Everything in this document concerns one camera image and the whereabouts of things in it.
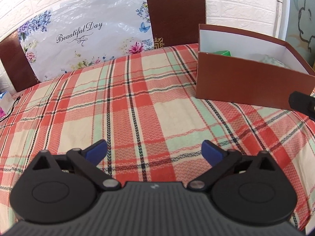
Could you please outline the pale patterned item in box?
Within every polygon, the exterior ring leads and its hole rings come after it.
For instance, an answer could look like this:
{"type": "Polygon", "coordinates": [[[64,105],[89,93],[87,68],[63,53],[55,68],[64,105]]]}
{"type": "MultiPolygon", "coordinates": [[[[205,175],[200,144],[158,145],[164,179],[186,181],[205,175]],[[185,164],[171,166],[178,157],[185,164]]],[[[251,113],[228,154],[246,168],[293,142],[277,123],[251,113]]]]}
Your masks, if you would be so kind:
{"type": "Polygon", "coordinates": [[[275,66],[287,68],[287,69],[289,68],[283,62],[281,62],[281,61],[279,61],[279,60],[277,60],[277,59],[275,59],[269,55],[264,55],[259,61],[262,63],[269,64],[269,65],[275,65],[275,66]]]}

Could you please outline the brown cardboard box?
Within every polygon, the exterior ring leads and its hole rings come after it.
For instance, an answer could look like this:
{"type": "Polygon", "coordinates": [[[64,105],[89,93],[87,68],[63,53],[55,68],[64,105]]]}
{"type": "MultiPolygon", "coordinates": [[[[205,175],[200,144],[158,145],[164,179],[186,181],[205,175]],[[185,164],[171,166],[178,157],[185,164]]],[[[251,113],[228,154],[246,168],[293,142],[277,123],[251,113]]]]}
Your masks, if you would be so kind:
{"type": "Polygon", "coordinates": [[[314,70],[286,41],[238,28],[199,25],[196,98],[288,110],[292,92],[309,95],[313,89],[314,70]],[[213,54],[223,50],[231,56],[213,54]],[[289,68],[260,62],[264,55],[289,68]]]}

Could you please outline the green object in box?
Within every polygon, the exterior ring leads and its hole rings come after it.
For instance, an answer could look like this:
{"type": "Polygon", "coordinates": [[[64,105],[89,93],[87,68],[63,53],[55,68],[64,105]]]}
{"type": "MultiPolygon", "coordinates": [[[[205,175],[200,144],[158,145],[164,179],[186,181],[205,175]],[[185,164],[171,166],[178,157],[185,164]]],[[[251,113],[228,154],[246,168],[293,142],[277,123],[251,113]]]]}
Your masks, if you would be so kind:
{"type": "Polygon", "coordinates": [[[213,54],[216,54],[216,55],[223,55],[223,56],[231,56],[231,52],[228,51],[228,50],[217,51],[217,52],[214,52],[213,54]]]}

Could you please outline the blue tissue pack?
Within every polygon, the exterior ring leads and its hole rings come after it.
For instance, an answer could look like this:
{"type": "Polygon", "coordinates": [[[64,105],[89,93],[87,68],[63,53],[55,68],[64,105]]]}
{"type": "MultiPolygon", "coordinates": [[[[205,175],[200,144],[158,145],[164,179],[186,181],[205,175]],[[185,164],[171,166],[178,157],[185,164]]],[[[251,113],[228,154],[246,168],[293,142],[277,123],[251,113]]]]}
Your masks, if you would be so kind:
{"type": "Polygon", "coordinates": [[[6,91],[0,94],[0,118],[5,117],[10,112],[14,99],[10,92],[6,91]]]}

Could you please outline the red plaid bed sheet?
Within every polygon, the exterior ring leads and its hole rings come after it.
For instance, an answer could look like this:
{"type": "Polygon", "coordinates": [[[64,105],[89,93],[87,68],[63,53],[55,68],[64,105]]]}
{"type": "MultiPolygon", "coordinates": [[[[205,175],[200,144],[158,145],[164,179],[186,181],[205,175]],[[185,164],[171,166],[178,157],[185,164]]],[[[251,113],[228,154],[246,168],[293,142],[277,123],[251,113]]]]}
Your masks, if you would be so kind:
{"type": "Polygon", "coordinates": [[[10,192],[38,151],[63,154],[104,139],[100,169],[121,182],[189,182],[209,169],[208,139],[271,153],[298,196],[292,223],[314,217],[314,122],[295,111],[195,97],[197,45],[96,61],[17,93],[1,122],[1,232],[16,217],[10,192]]]}

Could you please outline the floral plastic bedding bag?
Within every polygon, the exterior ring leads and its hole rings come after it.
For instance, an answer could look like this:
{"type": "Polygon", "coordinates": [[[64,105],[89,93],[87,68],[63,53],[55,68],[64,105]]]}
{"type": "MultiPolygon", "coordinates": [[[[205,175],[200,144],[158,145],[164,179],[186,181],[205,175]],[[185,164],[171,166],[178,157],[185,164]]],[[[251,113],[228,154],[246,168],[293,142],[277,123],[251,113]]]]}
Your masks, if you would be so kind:
{"type": "Polygon", "coordinates": [[[154,47],[147,0],[75,0],[18,28],[40,82],[154,47]]]}

